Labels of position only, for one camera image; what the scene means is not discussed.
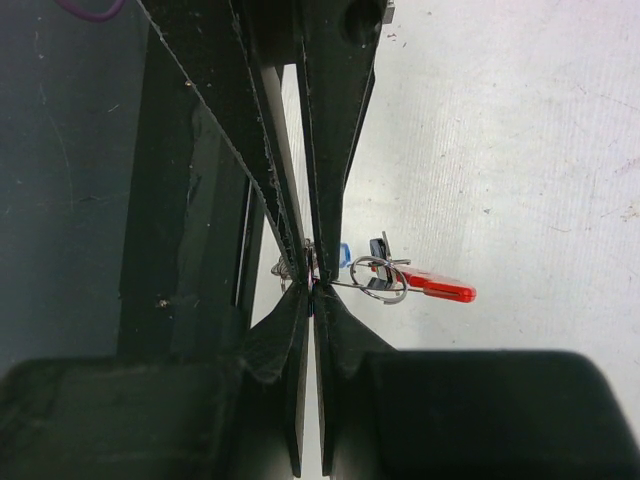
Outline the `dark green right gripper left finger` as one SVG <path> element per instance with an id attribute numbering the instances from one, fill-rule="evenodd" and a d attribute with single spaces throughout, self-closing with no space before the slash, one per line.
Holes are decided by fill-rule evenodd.
<path id="1" fill-rule="evenodd" d="M 2 477 L 298 477 L 308 302 L 291 285 L 226 355 L 17 365 L 1 383 Z"/>

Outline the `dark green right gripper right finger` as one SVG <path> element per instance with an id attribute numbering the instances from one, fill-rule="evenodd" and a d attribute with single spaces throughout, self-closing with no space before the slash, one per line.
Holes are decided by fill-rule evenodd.
<path id="1" fill-rule="evenodd" d="M 322 472 L 333 479 L 635 479 L 601 371 L 553 350 L 397 350 L 314 290 Z"/>

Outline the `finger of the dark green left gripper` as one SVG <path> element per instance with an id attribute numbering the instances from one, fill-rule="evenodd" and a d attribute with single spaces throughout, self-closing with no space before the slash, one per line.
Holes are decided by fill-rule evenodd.
<path id="1" fill-rule="evenodd" d="M 299 3 L 299 94 L 322 275 L 339 271 L 344 192 L 375 83 L 386 9 L 385 1 Z"/>
<path id="2" fill-rule="evenodd" d="M 291 278 L 307 274 L 288 140 L 279 54 L 289 41 L 288 3 L 144 1 L 160 40 L 206 106 L 249 177 Z"/>

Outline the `red-handled metal keyring holder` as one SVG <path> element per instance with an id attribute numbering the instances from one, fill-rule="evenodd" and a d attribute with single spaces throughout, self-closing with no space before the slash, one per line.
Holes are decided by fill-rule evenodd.
<path id="1" fill-rule="evenodd" d="M 353 258 L 351 264 L 341 271 L 348 273 L 349 279 L 334 280 L 333 285 L 359 290 L 361 293 L 373 298 L 384 305 L 396 305 L 404 301 L 409 293 L 420 293 L 425 296 L 443 300 L 468 304 L 476 299 L 476 289 L 461 281 L 436 275 L 411 265 L 410 259 L 394 259 L 385 232 L 381 236 L 388 244 L 390 258 L 385 264 L 394 273 L 396 283 L 388 291 L 374 290 L 368 287 L 371 278 L 376 274 L 371 270 L 370 260 L 375 257 L 363 255 Z"/>

